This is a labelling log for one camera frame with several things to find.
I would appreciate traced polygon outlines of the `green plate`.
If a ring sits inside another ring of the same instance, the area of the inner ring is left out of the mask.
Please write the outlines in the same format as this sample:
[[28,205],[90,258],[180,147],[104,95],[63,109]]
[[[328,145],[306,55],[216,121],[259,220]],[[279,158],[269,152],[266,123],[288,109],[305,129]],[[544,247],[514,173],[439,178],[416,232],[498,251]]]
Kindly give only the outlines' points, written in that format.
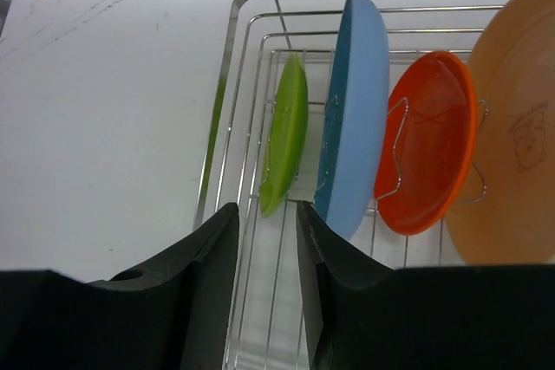
[[282,204],[296,177],[308,128],[308,84],[297,53],[287,59],[275,96],[274,113],[264,153],[259,209],[270,217]]

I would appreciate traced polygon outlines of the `blue plate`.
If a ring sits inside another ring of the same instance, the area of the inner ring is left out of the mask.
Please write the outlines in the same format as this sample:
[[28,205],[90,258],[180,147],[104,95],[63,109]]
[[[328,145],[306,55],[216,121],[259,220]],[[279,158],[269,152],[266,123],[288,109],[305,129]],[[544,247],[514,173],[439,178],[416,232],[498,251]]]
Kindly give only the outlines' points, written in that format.
[[389,39],[371,0],[346,0],[324,107],[313,207],[349,240],[373,197],[389,99]]

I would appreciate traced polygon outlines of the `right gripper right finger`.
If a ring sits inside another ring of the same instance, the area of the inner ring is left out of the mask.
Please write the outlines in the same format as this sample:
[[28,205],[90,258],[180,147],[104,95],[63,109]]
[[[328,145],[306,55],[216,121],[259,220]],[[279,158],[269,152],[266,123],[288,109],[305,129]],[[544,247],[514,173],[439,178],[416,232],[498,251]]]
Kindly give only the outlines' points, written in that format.
[[551,265],[391,269],[297,204],[312,369],[551,369]]

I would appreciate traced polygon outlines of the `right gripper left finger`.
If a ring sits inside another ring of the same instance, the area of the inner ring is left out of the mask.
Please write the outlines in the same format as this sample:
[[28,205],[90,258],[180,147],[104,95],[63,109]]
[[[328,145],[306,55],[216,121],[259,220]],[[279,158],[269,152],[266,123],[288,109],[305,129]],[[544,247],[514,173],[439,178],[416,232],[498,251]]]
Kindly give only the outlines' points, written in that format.
[[109,280],[1,275],[4,369],[219,369],[238,256],[225,204],[197,230]]

